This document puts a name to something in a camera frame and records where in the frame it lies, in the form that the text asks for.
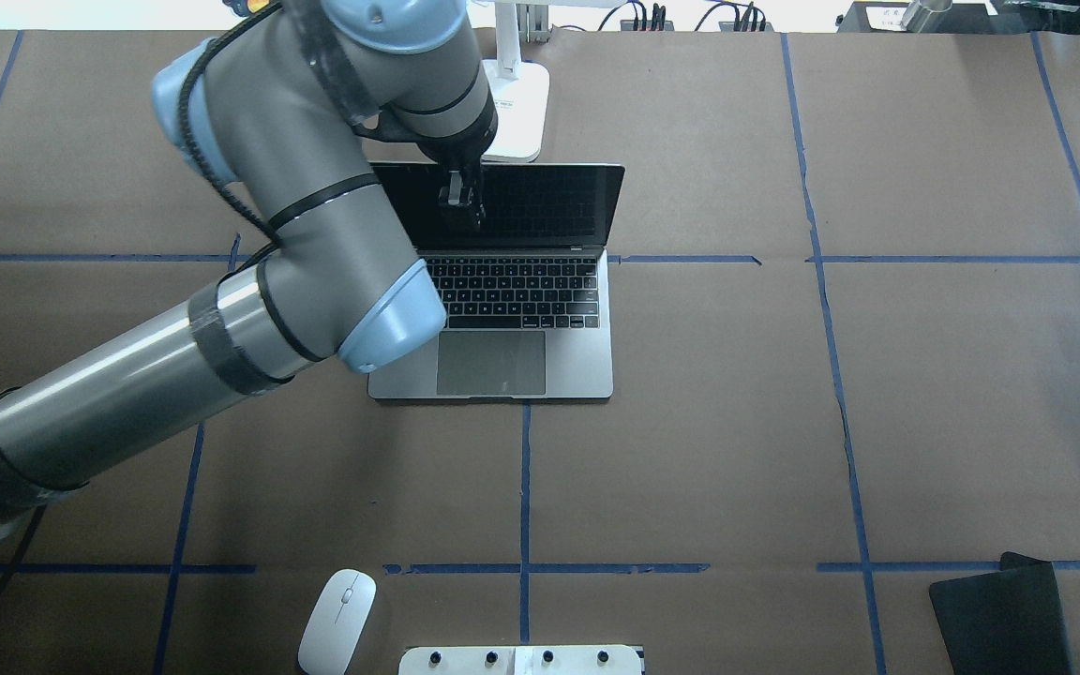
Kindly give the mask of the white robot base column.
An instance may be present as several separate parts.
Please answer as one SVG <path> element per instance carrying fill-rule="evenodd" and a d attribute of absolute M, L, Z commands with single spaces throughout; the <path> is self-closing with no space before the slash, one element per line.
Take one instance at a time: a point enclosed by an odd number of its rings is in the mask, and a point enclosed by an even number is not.
<path fill-rule="evenodd" d="M 640 648 L 624 644 L 410 648 L 399 674 L 644 674 Z"/>

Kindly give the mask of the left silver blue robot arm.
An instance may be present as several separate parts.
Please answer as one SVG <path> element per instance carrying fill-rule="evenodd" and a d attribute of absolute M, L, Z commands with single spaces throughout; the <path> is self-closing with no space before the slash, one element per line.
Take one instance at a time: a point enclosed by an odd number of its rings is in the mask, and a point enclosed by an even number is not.
<path fill-rule="evenodd" d="M 363 140 L 438 165 L 476 230 L 498 126 L 463 1 L 273 1 L 159 72 L 164 136 L 265 248 L 185 302 L 0 393 L 0 541 L 38 509 L 314 363 L 395 362 L 445 313 Z"/>

